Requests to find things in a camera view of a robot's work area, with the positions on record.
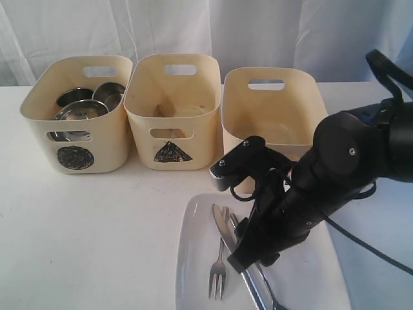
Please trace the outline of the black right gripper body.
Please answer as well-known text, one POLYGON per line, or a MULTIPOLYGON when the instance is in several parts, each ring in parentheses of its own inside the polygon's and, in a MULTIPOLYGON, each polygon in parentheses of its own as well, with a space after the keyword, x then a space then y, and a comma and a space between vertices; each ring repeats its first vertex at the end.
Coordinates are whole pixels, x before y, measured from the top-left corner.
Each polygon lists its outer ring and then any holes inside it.
POLYGON ((257 225, 278 253, 305 241, 310 233, 301 211, 295 209, 301 199, 294 189, 284 189, 286 178, 286 174, 271 170, 265 184, 256 186, 253 209, 249 218, 242 221, 257 225))

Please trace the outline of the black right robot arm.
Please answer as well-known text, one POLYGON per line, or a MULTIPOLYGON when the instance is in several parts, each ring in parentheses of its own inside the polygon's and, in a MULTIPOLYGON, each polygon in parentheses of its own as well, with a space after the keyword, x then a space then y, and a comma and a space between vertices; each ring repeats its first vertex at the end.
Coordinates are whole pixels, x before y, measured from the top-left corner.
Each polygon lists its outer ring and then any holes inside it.
POLYGON ((386 99, 326 117, 312 147, 292 161, 252 136, 226 156, 224 175, 233 188, 252 177, 250 216, 229 256, 238 272, 303 242, 310 231, 348 202, 374 193, 376 180, 412 181, 412 104, 386 99))

